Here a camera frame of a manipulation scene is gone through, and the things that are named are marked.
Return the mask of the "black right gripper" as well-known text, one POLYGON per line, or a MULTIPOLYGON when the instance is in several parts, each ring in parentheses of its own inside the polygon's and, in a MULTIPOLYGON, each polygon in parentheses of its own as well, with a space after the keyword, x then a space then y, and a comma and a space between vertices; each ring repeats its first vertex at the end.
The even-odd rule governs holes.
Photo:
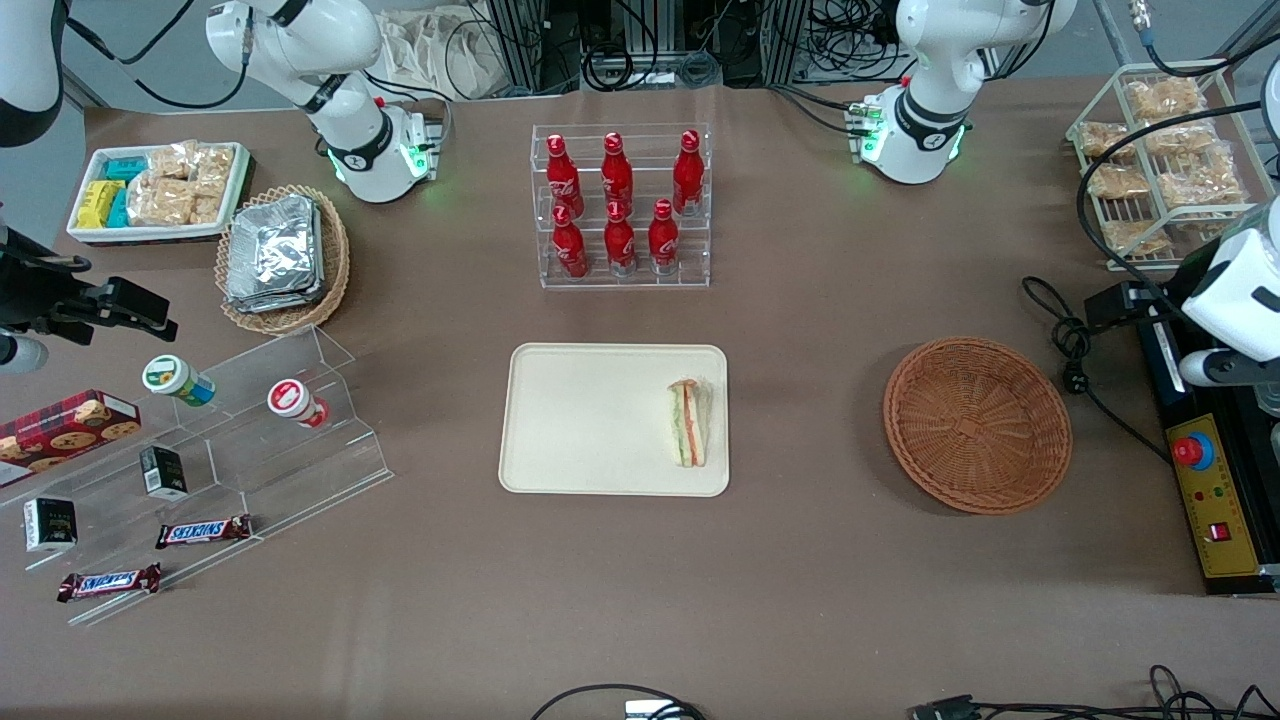
POLYGON ((90 346, 95 327, 140 331, 174 342, 178 324, 168 319, 169 300, 124 278, 109 278, 99 288, 99 306, 87 295, 96 286, 77 275, 92 263, 63 256, 27 236, 3 229, 1 328, 15 333, 54 334, 90 346))

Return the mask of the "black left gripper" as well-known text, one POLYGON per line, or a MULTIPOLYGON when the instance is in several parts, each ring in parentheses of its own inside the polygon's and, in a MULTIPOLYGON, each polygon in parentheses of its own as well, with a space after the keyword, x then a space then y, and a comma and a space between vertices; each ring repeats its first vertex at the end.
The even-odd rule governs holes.
POLYGON ((1134 323, 1137 325, 1161 322, 1190 323, 1183 306, 1193 293, 1193 279, 1137 281, 1135 287, 1112 284, 1089 296, 1085 300, 1087 329, 1091 333, 1105 333, 1134 323))

